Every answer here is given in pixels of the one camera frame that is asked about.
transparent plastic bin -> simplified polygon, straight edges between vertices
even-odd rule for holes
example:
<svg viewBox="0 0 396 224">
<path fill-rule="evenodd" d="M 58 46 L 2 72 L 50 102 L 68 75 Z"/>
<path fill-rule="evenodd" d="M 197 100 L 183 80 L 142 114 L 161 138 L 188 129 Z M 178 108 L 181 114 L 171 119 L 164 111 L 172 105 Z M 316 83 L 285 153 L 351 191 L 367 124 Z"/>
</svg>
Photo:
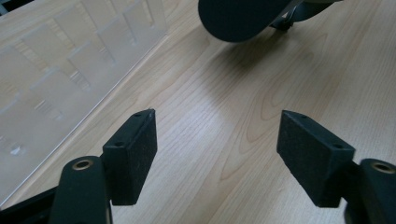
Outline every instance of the transparent plastic bin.
<svg viewBox="0 0 396 224">
<path fill-rule="evenodd" d="M 0 49 L 0 205 L 165 32 L 161 0 L 81 0 Z"/>
</svg>

light wood surface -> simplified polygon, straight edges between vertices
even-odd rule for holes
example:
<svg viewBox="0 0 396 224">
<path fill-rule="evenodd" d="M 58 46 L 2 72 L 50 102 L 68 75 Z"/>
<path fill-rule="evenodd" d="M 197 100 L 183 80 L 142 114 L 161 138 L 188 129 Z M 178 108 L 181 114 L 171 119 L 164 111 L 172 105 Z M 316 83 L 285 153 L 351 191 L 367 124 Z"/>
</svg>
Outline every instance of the light wood surface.
<svg viewBox="0 0 396 224">
<path fill-rule="evenodd" d="M 276 154 L 282 109 L 396 163 L 396 2 L 346 0 L 287 33 L 242 44 L 207 33 L 197 1 L 164 0 L 167 37 L 6 206 L 57 185 L 63 166 L 100 155 L 134 112 L 157 111 L 159 150 L 137 205 L 115 223 L 344 223 L 316 208 Z"/>
</svg>

wooden tabletop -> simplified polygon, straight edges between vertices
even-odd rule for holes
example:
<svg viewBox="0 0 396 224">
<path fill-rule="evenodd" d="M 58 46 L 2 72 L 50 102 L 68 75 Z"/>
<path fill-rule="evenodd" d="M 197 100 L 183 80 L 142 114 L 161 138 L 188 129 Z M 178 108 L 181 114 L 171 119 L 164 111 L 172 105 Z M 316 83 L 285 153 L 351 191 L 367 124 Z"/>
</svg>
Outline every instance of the wooden tabletop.
<svg viewBox="0 0 396 224">
<path fill-rule="evenodd" d="M 306 114 L 357 149 L 396 163 L 396 2 L 346 0 L 286 33 L 241 44 L 200 23 L 196 0 L 164 0 L 168 34 L 11 197 L 58 184 L 74 158 L 134 112 L 154 108 L 158 153 L 135 206 L 115 223 L 344 223 L 316 208 L 276 153 L 283 109 Z"/>
</svg>

black round object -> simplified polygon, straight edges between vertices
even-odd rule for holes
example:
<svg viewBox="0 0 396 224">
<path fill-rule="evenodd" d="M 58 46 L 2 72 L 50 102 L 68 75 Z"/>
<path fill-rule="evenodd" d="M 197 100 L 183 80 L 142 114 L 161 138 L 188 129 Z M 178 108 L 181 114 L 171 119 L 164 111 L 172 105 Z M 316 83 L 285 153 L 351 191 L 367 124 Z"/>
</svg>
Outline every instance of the black round object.
<svg viewBox="0 0 396 224">
<path fill-rule="evenodd" d="M 257 35 L 302 0 L 200 0 L 198 12 L 214 37 L 241 42 Z"/>
</svg>

black object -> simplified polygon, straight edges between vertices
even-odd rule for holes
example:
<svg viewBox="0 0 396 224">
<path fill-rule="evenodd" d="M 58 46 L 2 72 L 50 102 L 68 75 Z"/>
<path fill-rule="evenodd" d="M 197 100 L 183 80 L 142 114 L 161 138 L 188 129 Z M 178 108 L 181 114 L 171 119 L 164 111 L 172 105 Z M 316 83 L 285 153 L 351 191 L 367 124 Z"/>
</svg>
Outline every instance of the black object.
<svg viewBox="0 0 396 224">
<path fill-rule="evenodd" d="M 337 1 L 341 0 L 199 0 L 198 12 L 214 37 L 242 42 L 267 26 L 287 31 L 294 22 L 305 21 Z"/>
<path fill-rule="evenodd" d="M 112 223 L 114 205 L 137 202 L 157 152 L 155 111 L 132 115 L 103 146 L 102 156 L 66 164 L 59 186 L 0 212 L 1 224 Z"/>
<path fill-rule="evenodd" d="M 283 111 L 277 152 L 319 207 L 346 199 L 346 223 L 396 223 L 396 166 L 366 159 L 352 161 L 355 148 L 311 118 Z"/>
</svg>

